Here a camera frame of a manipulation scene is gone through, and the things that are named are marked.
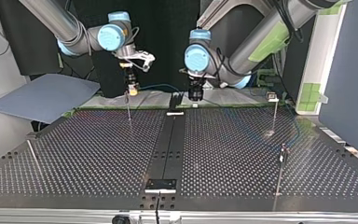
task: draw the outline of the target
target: ur robot arm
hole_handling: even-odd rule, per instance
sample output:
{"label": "ur robot arm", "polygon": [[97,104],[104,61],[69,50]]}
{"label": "ur robot arm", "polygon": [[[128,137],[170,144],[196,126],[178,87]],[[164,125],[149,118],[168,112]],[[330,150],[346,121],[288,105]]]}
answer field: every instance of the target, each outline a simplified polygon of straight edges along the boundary
{"label": "ur robot arm", "polygon": [[[137,95],[139,84],[133,67],[144,72],[150,69],[155,57],[146,51],[136,50],[134,38],[139,29],[132,29],[127,12],[108,14],[109,23],[86,29],[70,12],[64,10],[55,0],[20,0],[57,37],[61,51],[69,56],[93,51],[107,50],[119,59],[126,79],[127,91]],[[141,60],[138,65],[132,60]]]}
{"label": "ur robot arm", "polygon": [[190,78],[189,99],[202,100],[202,86],[207,78],[217,78],[222,88],[244,88],[258,64],[271,53],[281,50],[291,34],[319,9],[332,7],[338,1],[281,0],[280,8],[273,8],[230,58],[211,47],[210,31],[191,31],[185,52],[186,72]]}

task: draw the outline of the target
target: green sticker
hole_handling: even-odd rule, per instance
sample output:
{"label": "green sticker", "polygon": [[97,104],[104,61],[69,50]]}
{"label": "green sticker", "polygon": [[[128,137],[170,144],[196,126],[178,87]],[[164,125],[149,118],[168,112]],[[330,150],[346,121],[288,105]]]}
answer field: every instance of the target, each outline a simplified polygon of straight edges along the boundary
{"label": "green sticker", "polygon": [[316,105],[319,102],[319,83],[304,83],[300,95],[300,102],[297,106],[298,111],[315,111]]}
{"label": "green sticker", "polygon": [[320,10],[319,15],[337,15],[341,11],[342,5],[344,5],[344,2],[342,2],[342,0],[341,0],[337,3],[335,3],[330,8]]}
{"label": "green sticker", "polygon": [[269,34],[264,38],[264,40],[258,45],[252,55],[249,57],[250,61],[260,63],[263,61],[270,53],[276,53],[282,49],[286,44],[285,40],[289,36],[289,31],[281,21],[272,28]]}

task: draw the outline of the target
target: table surface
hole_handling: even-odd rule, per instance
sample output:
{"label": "table surface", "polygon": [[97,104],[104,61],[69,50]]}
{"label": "table surface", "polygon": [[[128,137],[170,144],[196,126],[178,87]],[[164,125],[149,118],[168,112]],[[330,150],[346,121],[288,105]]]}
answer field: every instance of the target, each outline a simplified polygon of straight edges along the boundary
{"label": "table surface", "polygon": [[[0,159],[0,208],[358,213],[358,159],[285,106],[82,110]],[[282,145],[289,156],[276,195]],[[147,194],[149,179],[176,193]]]}

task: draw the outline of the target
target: gray panel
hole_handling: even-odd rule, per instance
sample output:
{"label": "gray panel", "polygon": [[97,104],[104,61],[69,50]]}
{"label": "gray panel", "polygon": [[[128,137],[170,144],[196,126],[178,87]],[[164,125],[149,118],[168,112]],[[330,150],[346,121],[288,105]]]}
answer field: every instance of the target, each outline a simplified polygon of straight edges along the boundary
{"label": "gray panel", "polygon": [[348,3],[325,95],[321,122],[358,149],[358,1]]}

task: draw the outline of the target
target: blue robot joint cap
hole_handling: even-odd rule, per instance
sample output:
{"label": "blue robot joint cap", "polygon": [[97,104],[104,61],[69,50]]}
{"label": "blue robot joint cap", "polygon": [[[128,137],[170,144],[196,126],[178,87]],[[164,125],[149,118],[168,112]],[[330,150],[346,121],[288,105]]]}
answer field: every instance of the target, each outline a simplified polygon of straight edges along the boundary
{"label": "blue robot joint cap", "polygon": [[110,21],[131,21],[130,15],[126,11],[111,12],[107,14],[107,18]]}
{"label": "blue robot joint cap", "polygon": [[211,40],[212,35],[209,30],[192,30],[190,31],[190,39],[203,39],[203,40]]}
{"label": "blue robot joint cap", "polygon": [[113,51],[124,45],[126,36],[124,36],[124,31],[119,26],[107,24],[101,27],[97,39],[103,49]]}
{"label": "blue robot joint cap", "polygon": [[185,65],[192,72],[203,72],[209,64],[208,50],[198,44],[190,45],[185,52]]}

